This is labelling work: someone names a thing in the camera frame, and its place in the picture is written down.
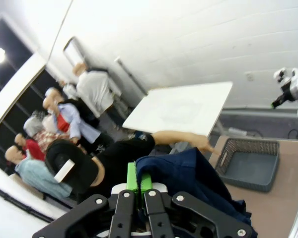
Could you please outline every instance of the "plaid shirt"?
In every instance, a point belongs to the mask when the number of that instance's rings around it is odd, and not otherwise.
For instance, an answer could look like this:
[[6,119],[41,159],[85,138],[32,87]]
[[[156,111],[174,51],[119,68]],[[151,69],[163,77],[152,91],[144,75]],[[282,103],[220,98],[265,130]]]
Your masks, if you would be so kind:
[[48,146],[56,139],[69,139],[69,138],[70,136],[67,133],[56,134],[56,133],[48,132],[46,130],[42,130],[33,136],[33,139],[35,139],[38,142],[38,145],[44,154],[46,154],[46,150]]

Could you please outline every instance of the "mannequin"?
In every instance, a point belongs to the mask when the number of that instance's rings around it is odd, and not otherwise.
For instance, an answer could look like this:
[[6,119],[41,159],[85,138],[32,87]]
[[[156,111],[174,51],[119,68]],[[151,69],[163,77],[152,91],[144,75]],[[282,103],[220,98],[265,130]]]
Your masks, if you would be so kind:
[[121,96],[121,91],[106,72],[87,72],[87,65],[78,63],[73,73],[79,78],[76,86],[77,93],[98,118],[104,112],[119,127],[125,119],[114,107],[114,95]]
[[72,188],[65,183],[58,183],[44,162],[33,160],[28,151],[24,158],[22,152],[13,145],[7,149],[4,156],[8,161],[16,164],[15,171],[20,174],[23,182],[27,185],[58,199],[68,197],[71,194]]
[[37,117],[30,117],[26,120],[23,129],[38,143],[38,146],[43,154],[46,154],[48,146],[56,139],[70,139],[70,136],[66,133],[57,134],[46,131],[42,122]]
[[44,153],[41,151],[37,142],[32,139],[25,139],[21,133],[15,136],[14,142],[21,146],[22,149],[29,150],[34,159],[44,161]]
[[52,113],[58,132],[69,133],[71,142],[82,145],[88,154],[98,153],[114,143],[111,137],[88,125],[72,104],[56,105],[51,98],[45,98],[43,107]]
[[62,97],[59,90],[56,88],[49,88],[45,96],[52,101],[54,101],[56,104],[66,104],[71,103],[73,104],[76,109],[78,110],[80,117],[88,124],[90,124],[92,127],[97,128],[99,125],[99,120],[94,116],[93,112],[88,108],[88,106],[82,101],[81,98],[75,99],[64,99]]

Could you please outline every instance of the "gray basket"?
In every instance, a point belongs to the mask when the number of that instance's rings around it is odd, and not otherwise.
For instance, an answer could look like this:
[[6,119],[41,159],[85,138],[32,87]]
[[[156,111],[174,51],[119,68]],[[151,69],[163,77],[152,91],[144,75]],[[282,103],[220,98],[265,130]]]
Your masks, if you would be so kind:
[[268,192],[278,164],[278,141],[229,138],[215,170],[228,184]]

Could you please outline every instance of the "wall outlet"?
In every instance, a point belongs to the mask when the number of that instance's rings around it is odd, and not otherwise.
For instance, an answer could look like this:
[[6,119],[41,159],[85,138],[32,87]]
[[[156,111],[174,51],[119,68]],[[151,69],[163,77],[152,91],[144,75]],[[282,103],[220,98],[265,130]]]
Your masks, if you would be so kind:
[[251,72],[245,73],[247,81],[254,81],[254,75]]

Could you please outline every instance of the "black curtain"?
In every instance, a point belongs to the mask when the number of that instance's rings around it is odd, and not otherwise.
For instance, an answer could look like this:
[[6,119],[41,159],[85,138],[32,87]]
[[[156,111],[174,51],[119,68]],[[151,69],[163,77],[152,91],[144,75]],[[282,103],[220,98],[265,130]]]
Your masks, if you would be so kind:
[[[32,56],[32,52],[18,39],[9,26],[0,20],[0,48],[5,50],[6,58],[0,63],[0,91],[12,76]],[[8,114],[0,123],[0,168],[8,174],[13,173],[14,165],[7,163],[4,153],[14,144],[16,134],[25,132],[24,122],[34,110],[43,110],[42,102],[46,90],[59,86],[55,79],[43,70],[24,91]]]

